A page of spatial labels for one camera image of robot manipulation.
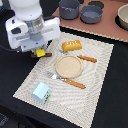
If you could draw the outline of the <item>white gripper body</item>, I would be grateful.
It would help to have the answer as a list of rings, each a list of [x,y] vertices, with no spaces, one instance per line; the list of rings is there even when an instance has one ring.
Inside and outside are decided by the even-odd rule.
[[[60,19],[54,16],[26,22],[12,17],[5,23],[9,45],[22,52],[40,48],[45,42],[60,37],[59,24]]]

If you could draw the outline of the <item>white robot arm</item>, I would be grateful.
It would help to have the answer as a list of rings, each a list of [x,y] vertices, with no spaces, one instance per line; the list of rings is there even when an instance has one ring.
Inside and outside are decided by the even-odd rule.
[[[9,0],[9,4],[15,15],[6,21],[5,26],[12,49],[30,51],[60,37],[60,19],[44,20],[39,0]]]

